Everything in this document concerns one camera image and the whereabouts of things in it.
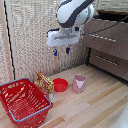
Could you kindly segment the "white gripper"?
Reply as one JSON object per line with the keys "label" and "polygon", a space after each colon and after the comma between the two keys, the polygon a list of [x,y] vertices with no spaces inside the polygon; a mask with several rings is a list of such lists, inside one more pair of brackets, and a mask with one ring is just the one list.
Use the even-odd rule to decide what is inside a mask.
{"label": "white gripper", "polygon": [[[80,28],[57,28],[47,32],[47,45],[56,47],[62,45],[75,44],[80,39]],[[54,56],[57,56],[57,49],[54,49]],[[66,47],[66,54],[70,53],[70,46]]]}

